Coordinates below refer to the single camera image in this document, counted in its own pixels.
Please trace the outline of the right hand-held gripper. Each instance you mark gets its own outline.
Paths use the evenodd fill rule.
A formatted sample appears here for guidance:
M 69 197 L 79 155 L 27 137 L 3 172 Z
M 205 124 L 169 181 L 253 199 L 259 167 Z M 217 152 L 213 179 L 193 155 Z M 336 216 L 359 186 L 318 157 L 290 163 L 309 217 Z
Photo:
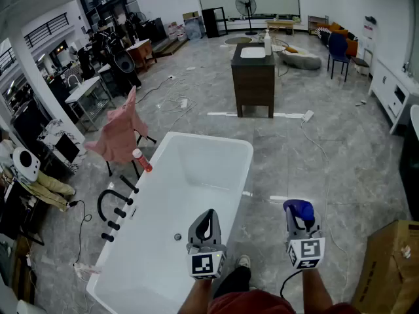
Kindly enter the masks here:
M 325 254 L 325 237 L 322 232 L 321 215 L 314 211 L 313 221 L 309 221 L 306 232 L 300 232 L 294 207 L 286 209 L 288 238 L 287 255 L 295 270 L 317 268 Z

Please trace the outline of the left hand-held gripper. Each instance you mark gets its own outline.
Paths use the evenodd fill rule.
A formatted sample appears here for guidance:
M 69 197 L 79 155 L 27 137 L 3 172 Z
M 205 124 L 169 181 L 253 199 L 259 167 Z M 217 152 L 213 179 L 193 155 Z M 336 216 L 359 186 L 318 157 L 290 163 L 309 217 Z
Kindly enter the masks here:
M 220 278 L 227 259 L 221 241 L 221 226 L 214 209 L 208 209 L 191 224 L 187 244 L 189 275 L 196 280 Z

